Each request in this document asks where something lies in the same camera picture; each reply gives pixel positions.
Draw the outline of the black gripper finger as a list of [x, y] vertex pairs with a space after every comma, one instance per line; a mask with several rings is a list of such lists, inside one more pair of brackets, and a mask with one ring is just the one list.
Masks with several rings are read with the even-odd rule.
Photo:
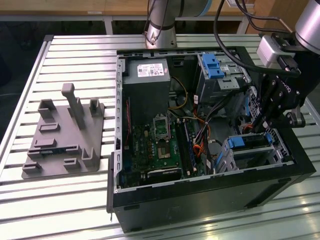
[[270, 75], [265, 75], [261, 78], [256, 98], [259, 102], [259, 115], [252, 125], [254, 133], [261, 133], [265, 129], [263, 126], [264, 122], [267, 123], [271, 118], [274, 108], [271, 98], [276, 90], [276, 86], [277, 82]]
[[285, 94], [283, 91], [275, 91], [270, 93], [261, 104], [261, 114], [264, 124], [269, 128], [272, 127], [272, 121], [278, 118], [281, 109], [281, 103]]

